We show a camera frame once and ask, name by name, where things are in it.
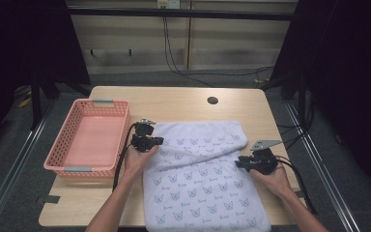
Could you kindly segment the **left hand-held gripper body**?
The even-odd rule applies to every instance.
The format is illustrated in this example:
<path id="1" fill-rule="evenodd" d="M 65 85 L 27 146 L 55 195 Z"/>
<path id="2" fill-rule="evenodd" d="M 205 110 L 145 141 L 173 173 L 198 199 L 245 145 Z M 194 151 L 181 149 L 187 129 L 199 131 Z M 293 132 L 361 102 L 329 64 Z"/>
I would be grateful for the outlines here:
<path id="1" fill-rule="evenodd" d="M 157 140 L 152 137 L 154 131 L 153 122 L 148 119 L 141 119 L 134 124 L 134 135 L 132 136 L 130 144 L 139 152 L 150 151 Z"/>

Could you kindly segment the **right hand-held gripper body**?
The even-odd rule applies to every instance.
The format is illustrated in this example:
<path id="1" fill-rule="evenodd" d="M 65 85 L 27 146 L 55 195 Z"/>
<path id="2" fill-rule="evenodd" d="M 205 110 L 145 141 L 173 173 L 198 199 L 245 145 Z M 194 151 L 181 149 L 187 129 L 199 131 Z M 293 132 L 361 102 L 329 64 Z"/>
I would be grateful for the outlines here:
<path id="1" fill-rule="evenodd" d="M 270 175 L 277 166 L 271 147 L 280 144 L 280 140 L 257 140 L 251 147 L 254 169 L 263 175 Z"/>

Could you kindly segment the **white printed towel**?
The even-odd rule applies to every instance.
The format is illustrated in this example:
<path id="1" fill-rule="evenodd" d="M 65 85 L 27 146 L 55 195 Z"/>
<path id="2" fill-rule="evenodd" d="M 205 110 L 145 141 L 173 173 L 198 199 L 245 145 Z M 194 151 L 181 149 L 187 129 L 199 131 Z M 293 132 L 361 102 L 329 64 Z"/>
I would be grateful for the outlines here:
<path id="1" fill-rule="evenodd" d="M 164 139 L 143 173 L 148 232 L 271 232 L 236 121 L 159 123 Z"/>

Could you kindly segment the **pink plastic basket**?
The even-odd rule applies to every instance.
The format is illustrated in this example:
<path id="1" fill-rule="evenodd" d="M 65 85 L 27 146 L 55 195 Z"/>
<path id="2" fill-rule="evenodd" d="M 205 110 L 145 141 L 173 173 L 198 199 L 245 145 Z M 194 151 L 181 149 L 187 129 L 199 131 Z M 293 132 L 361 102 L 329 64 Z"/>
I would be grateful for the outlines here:
<path id="1" fill-rule="evenodd" d="M 66 178 L 113 178 L 129 121 L 127 101 L 74 101 L 43 167 Z"/>

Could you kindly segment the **person's right hand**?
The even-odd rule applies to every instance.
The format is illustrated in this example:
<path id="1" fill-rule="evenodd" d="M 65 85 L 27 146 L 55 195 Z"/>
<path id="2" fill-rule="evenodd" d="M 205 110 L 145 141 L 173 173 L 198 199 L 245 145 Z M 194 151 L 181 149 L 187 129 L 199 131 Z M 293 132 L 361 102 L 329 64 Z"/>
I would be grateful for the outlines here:
<path id="1" fill-rule="evenodd" d="M 282 200 L 296 195 L 290 186 L 286 170 L 280 163 L 276 166 L 272 174 L 264 175 L 253 169 L 249 171 L 249 175 L 254 180 L 264 184 L 273 194 Z"/>

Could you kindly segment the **person's left hand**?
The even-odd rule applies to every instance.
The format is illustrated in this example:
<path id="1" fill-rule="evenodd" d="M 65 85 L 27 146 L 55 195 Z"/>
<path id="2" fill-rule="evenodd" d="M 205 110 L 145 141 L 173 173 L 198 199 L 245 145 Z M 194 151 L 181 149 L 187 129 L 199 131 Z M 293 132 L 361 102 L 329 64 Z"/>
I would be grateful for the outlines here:
<path id="1" fill-rule="evenodd" d="M 144 153 L 139 152 L 135 148 L 130 146 L 125 156 L 126 160 L 123 179 L 135 180 L 137 177 L 139 177 L 143 173 L 150 159 L 157 151 L 158 151 L 157 145 L 154 146 L 151 150 Z"/>

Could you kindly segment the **black metal stand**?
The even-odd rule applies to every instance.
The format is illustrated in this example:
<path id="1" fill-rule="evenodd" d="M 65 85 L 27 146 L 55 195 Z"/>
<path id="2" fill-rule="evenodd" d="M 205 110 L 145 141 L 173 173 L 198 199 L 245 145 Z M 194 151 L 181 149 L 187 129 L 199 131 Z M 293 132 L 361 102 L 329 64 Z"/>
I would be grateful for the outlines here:
<path id="1" fill-rule="evenodd" d="M 36 73 L 33 73 L 31 76 L 31 100 L 33 108 L 32 131 L 39 125 L 43 118 L 41 92 L 50 100 L 56 100 L 60 95 L 53 79 L 49 77 L 40 77 Z"/>

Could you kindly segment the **dark curtain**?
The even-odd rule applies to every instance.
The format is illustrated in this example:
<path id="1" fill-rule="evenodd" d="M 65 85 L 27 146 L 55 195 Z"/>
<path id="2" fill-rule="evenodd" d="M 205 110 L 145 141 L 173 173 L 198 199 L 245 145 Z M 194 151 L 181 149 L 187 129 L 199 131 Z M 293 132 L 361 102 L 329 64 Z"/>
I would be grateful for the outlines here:
<path id="1" fill-rule="evenodd" d="M 15 90 L 91 83 L 66 0 L 0 0 L 0 124 Z"/>
<path id="2" fill-rule="evenodd" d="M 371 179 L 371 0 L 298 0 L 271 75 L 306 87 Z"/>

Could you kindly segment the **black horizontal metal bar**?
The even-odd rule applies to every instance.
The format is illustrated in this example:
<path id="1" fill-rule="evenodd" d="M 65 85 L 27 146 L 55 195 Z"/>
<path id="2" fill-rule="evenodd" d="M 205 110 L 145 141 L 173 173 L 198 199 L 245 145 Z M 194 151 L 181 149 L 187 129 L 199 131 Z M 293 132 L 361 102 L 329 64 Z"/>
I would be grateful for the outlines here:
<path id="1" fill-rule="evenodd" d="M 184 18 L 219 18 L 219 19 L 248 19 L 291 21 L 297 17 L 285 13 L 254 13 L 202 10 L 172 10 L 172 9 L 122 9 L 122 8 L 89 8 L 68 7 L 70 15 L 110 15 L 110 16 L 155 16 L 155 17 L 184 17 Z"/>

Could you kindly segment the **metal floor rail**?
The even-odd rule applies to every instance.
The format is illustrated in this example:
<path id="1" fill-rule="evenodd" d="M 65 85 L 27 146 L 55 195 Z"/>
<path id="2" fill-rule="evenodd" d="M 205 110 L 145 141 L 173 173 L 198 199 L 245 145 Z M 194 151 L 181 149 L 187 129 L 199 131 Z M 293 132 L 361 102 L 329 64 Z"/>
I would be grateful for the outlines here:
<path id="1" fill-rule="evenodd" d="M 310 157 L 323 185 L 327 191 L 330 202 L 332 203 L 336 213 L 338 214 L 345 230 L 347 232 L 361 232 L 357 221 L 351 212 L 347 202 L 340 193 L 336 183 L 333 181 L 328 169 L 316 148 L 310 134 L 300 125 L 300 116 L 291 101 L 286 101 L 285 106 L 289 116 L 300 136 L 301 143 L 303 144 L 307 155 Z"/>
<path id="2" fill-rule="evenodd" d="M 37 122 L 31 106 L 26 110 L 13 109 L 0 128 L 0 215 L 56 103 L 56 100 L 44 101 Z"/>

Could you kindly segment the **white wall socket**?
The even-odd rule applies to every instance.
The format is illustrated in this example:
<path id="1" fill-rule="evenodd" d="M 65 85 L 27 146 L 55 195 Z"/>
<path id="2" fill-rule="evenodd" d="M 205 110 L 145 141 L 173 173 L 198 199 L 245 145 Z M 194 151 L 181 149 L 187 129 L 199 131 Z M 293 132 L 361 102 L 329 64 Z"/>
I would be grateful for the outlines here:
<path id="1" fill-rule="evenodd" d="M 181 2 L 180 0 L 157 0 L 157 7 L 159 9 L 179 10 L 181 8 Z"/>

